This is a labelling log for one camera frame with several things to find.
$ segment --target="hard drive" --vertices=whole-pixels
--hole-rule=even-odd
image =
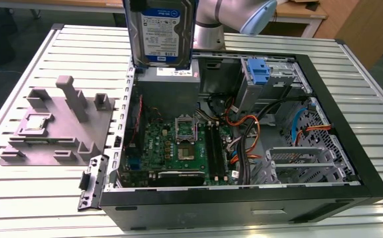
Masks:
[[[123,0],[135,67],[189,69],[198,0]]]

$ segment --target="slotted aluminum surface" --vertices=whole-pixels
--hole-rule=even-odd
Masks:
[[[97,92],[126,95],[130,61],[127,30],[66,26],[53,30],[0,110],[0,146],[18,126],[33,87],[58,94],[59,74],[73,75],[86,96]],[[383,178],[383,91],[359,63],[333,40],[226,35],[230,50],[307,54],[353,126]],[[121,111],[114,112],[119,120]],[[117,130],[117,123],[110,131]],[[114,143],[109,136],[107,145]],[[383,201],[342,212],[317,224],[225,227],[150,232],[123,232],[105,212],[77,211],[78,189],[86,167],[0,167],[0,236],[5,237],[383,237]]]

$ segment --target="open computer tower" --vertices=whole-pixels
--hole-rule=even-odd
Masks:
[[[317,222],[383,199],[309,56],[199,51],[190,70],[130,64],[126,91],[79,202],[123,230]]]

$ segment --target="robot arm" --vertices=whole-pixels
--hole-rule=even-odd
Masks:
[[[246,35],[258,35],[275,14],[277,0],[202,0],[195,26],[197,49],[221,49],[223,25]]]

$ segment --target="case hinge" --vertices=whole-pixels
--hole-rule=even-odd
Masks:
[[[79,202],[79,212],[102,210],[99,207],[103,191],[109,156],[93,157],[87,172],[83,172],[79,188],[83,190]]]

